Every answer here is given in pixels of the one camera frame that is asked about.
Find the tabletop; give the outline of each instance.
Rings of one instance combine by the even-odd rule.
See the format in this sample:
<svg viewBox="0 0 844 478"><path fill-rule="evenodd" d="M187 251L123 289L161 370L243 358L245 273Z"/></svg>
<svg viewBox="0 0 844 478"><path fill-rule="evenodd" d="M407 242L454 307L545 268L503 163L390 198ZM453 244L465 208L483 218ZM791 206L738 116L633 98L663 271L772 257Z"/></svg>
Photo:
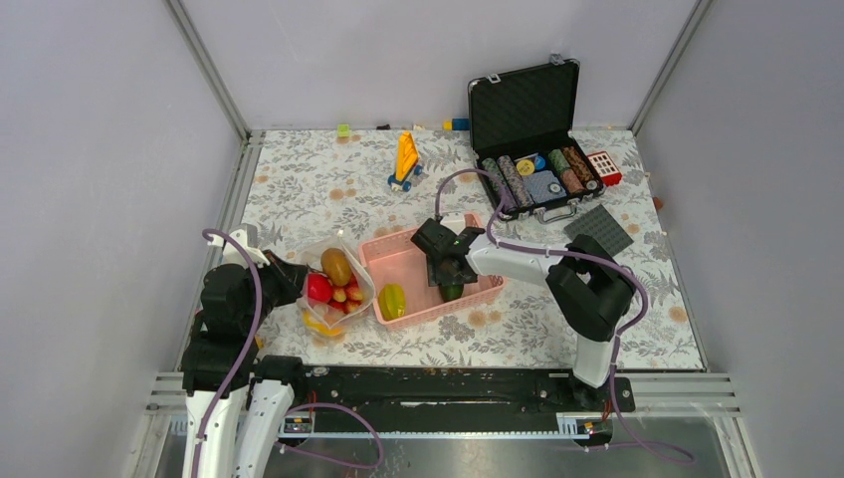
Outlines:
<svg viewBox="0 0 844 478"><path fill-rule="evenodd" d="M267 131L243 222L255 224L262 249L293 259L297 250L344 230L352 249L372 237L417 227L434 214L434 193L452 172L473 167L464 131L415 130L425 170L409 192L387 185L401 130ZM650 310L622 337L619 367L702 369L670 249L654 208L647 177L630 131L582 130L572 134L590 154L607 151L623 173L620 184L582 204L578 216L603 204L633 239L615 256L648 290ZM463 174L443 194L443 211L493 212L475 174ZM565 244L561 220L531 217L497 223L501 237ZM634 298L629 320L639 310ZM420 326L389 332L371 309L339 339L308 333L295 306L273 311L259 329L261 354L299 356L307 363L428 366L571 367L575 334L547 288L508 281L491 304Z"/></svg>

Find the table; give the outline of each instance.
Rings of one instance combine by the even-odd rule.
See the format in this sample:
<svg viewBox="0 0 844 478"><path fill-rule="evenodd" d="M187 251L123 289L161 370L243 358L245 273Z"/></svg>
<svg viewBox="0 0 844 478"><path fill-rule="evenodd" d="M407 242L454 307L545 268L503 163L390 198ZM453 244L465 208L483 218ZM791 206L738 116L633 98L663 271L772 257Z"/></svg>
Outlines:
<svg viewBox="0 0 844 478"><path fill-rule="evenodd" d="M331 130L267 131L243 222L255 224L262 249L293 259L300 248L344 230L357 245L433 216L434 193L448 174L473 166L463 131L416 130L425 166L410 192L393 192L387 176L395 166L400 130L354 131L338 138ZM619 366L626 369L702 369L701 354L674 271L670 248L654 208L647 175L630 131L573 133L586 153L607 151L624 179L585 212L603 204L633 238L615 259L633 269L648 290L651 309L624 335ZM443 211L473 210L486 221L493 212L474 174L445 188ZM502 237L564 244L570 220L541 225L535 218L498 223ZM626 319L639 310L634 300ZM575 335L550 291L509 281L489 306L447 315L421 326L388 332L374 314L339 340L313 338L295 306L273 311L259 330L261 354L299 356L307 363L571 367Z"/></svg>

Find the pink plastic tray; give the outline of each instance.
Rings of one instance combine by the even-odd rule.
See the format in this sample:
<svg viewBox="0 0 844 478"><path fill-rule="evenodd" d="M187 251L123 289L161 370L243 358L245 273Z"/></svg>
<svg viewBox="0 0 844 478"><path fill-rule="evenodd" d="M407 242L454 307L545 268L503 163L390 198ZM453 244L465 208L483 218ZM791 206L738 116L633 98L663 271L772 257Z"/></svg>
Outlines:
<svg viewBox="0 0 844 478"><path fill-rule="evenodd" d="M474 212L467 213L466 225L484 227L481 218ZM412 242L410 236L416 232L405 229L395 234L378 237L360 244L360 263L369 271L375 283L376 299L372 302L378 322L391 331L415 326L467 307L491 304L504 288L507 279L501 276L481 276L476 284L467 284L463 297L443 303L436 287L428 287L428 273L425 254ZM377 294L386 284L399 284L404 289L407 309L404 317L385 321L378 306Z"/></svg>

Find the transparent plastic bag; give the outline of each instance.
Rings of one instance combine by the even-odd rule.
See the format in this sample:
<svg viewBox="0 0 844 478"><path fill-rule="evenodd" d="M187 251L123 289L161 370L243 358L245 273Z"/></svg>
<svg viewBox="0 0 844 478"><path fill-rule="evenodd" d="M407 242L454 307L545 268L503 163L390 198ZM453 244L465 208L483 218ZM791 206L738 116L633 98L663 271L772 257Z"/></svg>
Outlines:
<svg viewBox="0 0 844 478"><path fill-rule="evenodd" d="M321 271L322 265L320 258L322 257L322 253L330 248L339 249L345 255L351 268L351 273L357 279L357 287L363 293L363 300L360 301L360 306L356 310L346 314L328 304L309 299L307 294L309 282L306 280L303 296L297 300L297 305L302 314L302 322L305 324L305 328L310 333L321 338L337 338L343 335L351 324L366 315L375 296L375 285L372 283L372 278L369 277L369 274L360 265L357 255L342 240L342 230L337 231L336 235L328 239L319 241L303 249L297 255L296 262L306 264L315 271Z"/></svg>

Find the gray wall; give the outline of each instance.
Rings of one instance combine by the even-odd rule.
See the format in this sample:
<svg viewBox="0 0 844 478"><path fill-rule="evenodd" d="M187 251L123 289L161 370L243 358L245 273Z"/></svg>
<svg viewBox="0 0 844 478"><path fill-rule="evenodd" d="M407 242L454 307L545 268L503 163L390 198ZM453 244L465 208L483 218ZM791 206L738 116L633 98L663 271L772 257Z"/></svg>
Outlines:
<svg viewBox="0 0 844 478"><path fill-rule="evenodd" d="M161 1L0 13L0 476L118 476L238 141Z"/></svg>
<svg viewBox="0 0 844 478"><path fill-rule="evenodd" d="M766 477L840 476L844 3L717 2L639 136Z"/></svg>
<svg viewBox="0 0 844 478"><path fill-rule="evenodd" d="M694 0L185 0L256 128L439 127L468 114L473 78L583 64L575 121L624 125Z"/></svg>

